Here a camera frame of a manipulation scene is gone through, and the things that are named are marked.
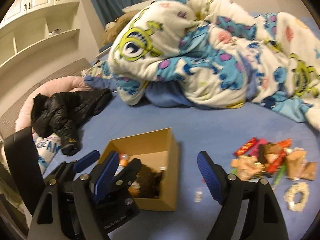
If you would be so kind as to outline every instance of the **white plush fabric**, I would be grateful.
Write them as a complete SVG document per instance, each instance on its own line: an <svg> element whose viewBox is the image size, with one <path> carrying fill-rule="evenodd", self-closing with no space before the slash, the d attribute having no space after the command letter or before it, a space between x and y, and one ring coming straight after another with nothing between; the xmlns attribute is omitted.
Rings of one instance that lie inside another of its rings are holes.
<svg viewBox="0 0 320 240"><path fill-rule="evenodd" d="M33 91L25 101L20 110L18 119L16 120L15 131L20 131L31 125L31 110L33 107L33 98L35 98L37 94L42 94L50 97L54 93L74 92L90 89L91 87L85 84L83 78L77 76L63 77L48 81L47 83L43 84L35 91Z"/></svg>
<svg viewBox="0 0 320 240"><path fill-rule="evenodd" d="M153 1L155 0L149 0L141 3L134 4L132 6L127 6L126 8L123 8L122 11L124 13L130 12L130 11L135 11L135 10L142 10L143 8L147 7L150 5Z"/></svg>

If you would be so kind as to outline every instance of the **cardboard box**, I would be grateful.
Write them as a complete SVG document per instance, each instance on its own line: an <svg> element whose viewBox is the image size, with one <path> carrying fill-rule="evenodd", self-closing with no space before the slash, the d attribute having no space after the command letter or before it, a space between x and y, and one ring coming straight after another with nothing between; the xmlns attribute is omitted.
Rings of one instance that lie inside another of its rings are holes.
<svg viewBox="0 0 320 240"><path fill-rule="evenodd" d="M111 140L99 163L103 162L112 150L125 153L130 159L138 158L156 171L160 171L161 166L166 166L159 198L135 198L135 202L140 209L145 210L176 210L179 149L171 128Z"/></svg>

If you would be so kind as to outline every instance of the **bed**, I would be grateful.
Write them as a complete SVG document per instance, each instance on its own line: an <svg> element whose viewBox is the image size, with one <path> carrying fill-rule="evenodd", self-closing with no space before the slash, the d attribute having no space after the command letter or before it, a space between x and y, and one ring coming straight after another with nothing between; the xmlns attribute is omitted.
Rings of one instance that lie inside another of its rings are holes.
<svg viewBox="0 0 320 240"><path fill-rule="evenodd" d="M301 19L320 37L320 31L313 19ZM58 153L49 165L47 176L62 161L80 159L92 150L103 152L110 139L130 136L153 130L172 127L180 144L180 190L176 212L141 211L140 215L112 232L113 239L206 239L214 224L221 206L212 199L209 190L201 182L201 174L196 165L196 155L205 150L215 163L229 172L232 152L248 139L256 136L270 141L281 141L291 137L294 147L302 147L307 152L308 161L320 161L319 131L306 123L295 123L263 107L246 103L240 109L200 110L191 108L159 108L142 100L136 106L127 106L119 96L99 115L90 119L81 129L83 147L79 153L66 157ZM89 173L94 165L83 173ZM289 211L284 201L284 192L292 182L283 179L275 190L275 195L284 215L290 240L299 240L312 224L320 210L318 197L320 169L317 179L308 182L309 201L302 213ZM196 190L201 188L203 199L194 202ZM233 239L238 239L247 202L238 221Z"/></svg>

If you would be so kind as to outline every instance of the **cartoon print blanket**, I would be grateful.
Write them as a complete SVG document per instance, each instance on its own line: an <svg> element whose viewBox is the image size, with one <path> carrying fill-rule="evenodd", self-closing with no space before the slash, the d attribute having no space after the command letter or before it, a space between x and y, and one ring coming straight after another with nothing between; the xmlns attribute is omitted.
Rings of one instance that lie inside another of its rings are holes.
<svg viewBox="0 0 320 240"><path fill-rule="evenodd" d="M157 0L116 38L108 58L135 105L150 81L177 81L198 105L260 104L320 129L320 42L288 13L250 16L230 0Z"/></svg>
<svg viewBox="0 0 320 240"><path fill-rule="evenodd" d="M81 71L84 82L95 89L108 88L111 92L116 90L116 82L109 71L108 63L99 61L91 68Z"/></svg>

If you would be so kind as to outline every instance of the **brown fur toy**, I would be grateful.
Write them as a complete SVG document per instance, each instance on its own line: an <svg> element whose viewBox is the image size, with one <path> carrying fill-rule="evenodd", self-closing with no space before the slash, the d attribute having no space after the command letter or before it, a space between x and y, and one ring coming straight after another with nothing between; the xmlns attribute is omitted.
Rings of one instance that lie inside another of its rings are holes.
<svg viewBox="0 0 320 240"><path fill-rule="evenodd" d="M141 170L137 174L137 184L139 188L130 187L129 192L133 197L138 198L159 197L161 179L162 172L155 172L148 166L142 164Z"/></svg>
<svg viewBox="0 0 320 240"><path fill-rule="evenodd" d="M125 13L121 17L115 20L116 25L112 28L105 30L103 34L103 42L102 46L107 43L113 43L118 36L118 34L123 30L123 28L132 20L132 18L138 13L140 10L134 10Z"/></svg>

